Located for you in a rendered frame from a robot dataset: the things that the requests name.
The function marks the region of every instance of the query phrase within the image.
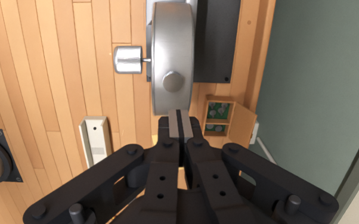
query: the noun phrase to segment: metal knob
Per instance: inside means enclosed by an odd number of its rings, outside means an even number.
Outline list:
[[[150,62],[142,58],[141,46],[117,46],[113,53],[114,70],[118,74],[141,74],[142,62]]]

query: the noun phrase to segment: small wooden box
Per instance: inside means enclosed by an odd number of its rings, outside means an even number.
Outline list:
[[[227,103],[229,107],[226,119],[208,118],[209,103]],[[205,106],[203,108],[203,119],[200,121],[200,127],[204,136],[216,138],[229,138],[245,148],[249,147],[250,139],[253,135],[253,128],[257,115],[236,103],[231,97],[219,97],[207,95]],[[206,130],[206,125],[225,125],[223,132]]]

